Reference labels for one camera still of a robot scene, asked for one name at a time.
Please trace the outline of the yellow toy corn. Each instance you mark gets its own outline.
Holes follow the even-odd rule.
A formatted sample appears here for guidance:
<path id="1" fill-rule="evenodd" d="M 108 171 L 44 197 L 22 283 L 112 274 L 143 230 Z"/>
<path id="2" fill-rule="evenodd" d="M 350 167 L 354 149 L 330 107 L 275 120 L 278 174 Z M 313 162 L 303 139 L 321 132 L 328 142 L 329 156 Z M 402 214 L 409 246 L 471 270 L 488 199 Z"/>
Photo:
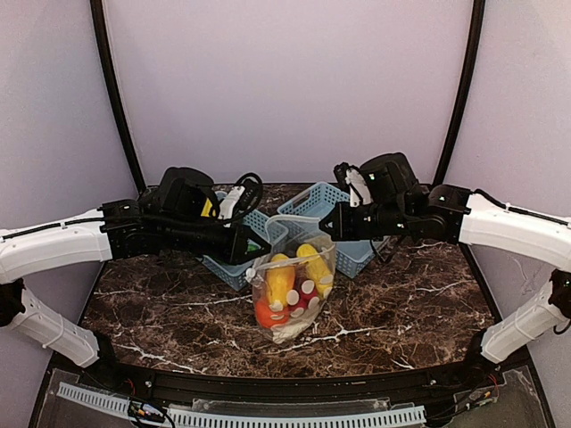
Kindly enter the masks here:
<path id="1" fill-rule="evenodd" d="M 298 258 L 305 258 L 307 276 L 316 285 L 330 286 L 333 283 L 334 276 L 315 247 L 304 243 L 298 247 L 296 255 Z"/>

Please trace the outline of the clear dotted zip top bag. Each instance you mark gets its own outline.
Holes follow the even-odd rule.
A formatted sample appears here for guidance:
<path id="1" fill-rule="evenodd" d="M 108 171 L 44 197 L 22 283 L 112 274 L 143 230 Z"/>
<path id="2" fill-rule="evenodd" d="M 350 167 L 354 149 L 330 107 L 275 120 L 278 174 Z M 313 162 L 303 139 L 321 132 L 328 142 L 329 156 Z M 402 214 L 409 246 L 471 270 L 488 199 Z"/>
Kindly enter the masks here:
<path id="1" fill-rule="evenodd" d="M 333 291 L 336 244 L 319 222 L 291 214 L 269 218 L 263 230 L 270 253 L 246 271 L 256 322 L 275 344 L 308 329 Z"/>

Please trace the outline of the orange toy fruit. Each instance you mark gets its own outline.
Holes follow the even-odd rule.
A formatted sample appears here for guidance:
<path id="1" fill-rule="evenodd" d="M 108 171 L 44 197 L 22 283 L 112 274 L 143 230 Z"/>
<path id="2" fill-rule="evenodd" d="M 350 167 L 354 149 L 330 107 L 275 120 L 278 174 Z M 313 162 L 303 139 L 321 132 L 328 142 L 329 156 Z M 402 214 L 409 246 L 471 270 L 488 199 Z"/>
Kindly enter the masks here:
<path id="1" fill-rule="evenodd" d="M 286 311 L 272 311 L 266 299 L 258 300 L 254 304 L 254 310 L 258 324 L 266 329 L 270 329 L 274 325 L 282 325 L 289 320 L 289 314 Z"/>

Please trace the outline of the red toy strawberry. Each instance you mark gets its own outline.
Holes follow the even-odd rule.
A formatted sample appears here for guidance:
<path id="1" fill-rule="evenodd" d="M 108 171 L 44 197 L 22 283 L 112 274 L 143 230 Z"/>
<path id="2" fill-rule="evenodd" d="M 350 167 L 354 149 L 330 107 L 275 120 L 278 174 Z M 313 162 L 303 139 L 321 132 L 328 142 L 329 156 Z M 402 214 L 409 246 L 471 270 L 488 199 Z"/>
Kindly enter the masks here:
<path id="1" fill-rule="evenodd" d="M 287 293 L 286 302 L 292 318 L 300 317 L 307 310 L 316 308 L 319 304 L 319 294 L 315 283 L 309 279 L 299 282 Z"/>

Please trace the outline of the white toy radish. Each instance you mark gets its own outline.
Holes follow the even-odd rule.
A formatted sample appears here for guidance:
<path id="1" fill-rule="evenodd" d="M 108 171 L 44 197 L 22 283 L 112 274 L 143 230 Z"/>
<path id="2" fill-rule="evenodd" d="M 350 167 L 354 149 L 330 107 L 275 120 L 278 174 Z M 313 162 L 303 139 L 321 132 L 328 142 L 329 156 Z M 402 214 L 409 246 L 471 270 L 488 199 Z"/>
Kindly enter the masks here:
<path id="1" fill-rule="evenodd" d="M 293 318 L 287 323 L 272 326 L 271 340 L 276 344 L 281 344 L 295 339 L 314 322 L 318 314 L 318 312 L 305 312 L 300 317 Z"/>

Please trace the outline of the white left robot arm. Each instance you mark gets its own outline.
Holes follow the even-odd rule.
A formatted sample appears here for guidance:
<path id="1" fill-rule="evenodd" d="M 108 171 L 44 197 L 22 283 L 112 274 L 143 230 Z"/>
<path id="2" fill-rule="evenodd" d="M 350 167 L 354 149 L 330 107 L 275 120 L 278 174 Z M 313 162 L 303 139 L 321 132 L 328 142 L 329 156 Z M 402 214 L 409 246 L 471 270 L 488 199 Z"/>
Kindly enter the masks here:
<path id="1" fill-rule="evenodd" d="M 76 366 L 113 361 L 111 344 L 47 307 L 24 278 L 83 262 L 185 251 L 242 265 L 269 253 L 268 241 L 244 223 L 261 202 L 261 178 L 242 175 L 224 199 L 197 169 L 170 167 L 136 200 L 107 202 L 52 223 L 1 232 L 1 325 L 27 335 Z"/>

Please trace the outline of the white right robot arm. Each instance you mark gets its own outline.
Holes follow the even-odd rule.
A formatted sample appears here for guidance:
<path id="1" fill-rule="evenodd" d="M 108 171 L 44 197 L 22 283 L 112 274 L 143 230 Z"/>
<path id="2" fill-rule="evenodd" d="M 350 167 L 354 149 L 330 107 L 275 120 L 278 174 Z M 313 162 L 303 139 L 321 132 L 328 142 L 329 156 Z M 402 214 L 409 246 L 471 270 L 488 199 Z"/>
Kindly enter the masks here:
<path id="1" fill-rule="evenodd" d="M 336 242 L 386 236 L 496 248 L 553 266 L 548 282 L 511 315 L 476 335 L 468 360 L 498 365 L 547 330 L 570 321 L 570 220 L 500 202 L 487 192 L 421 184 L 402 152 L 334 168 L 349 192 L 319 222 Z"/>

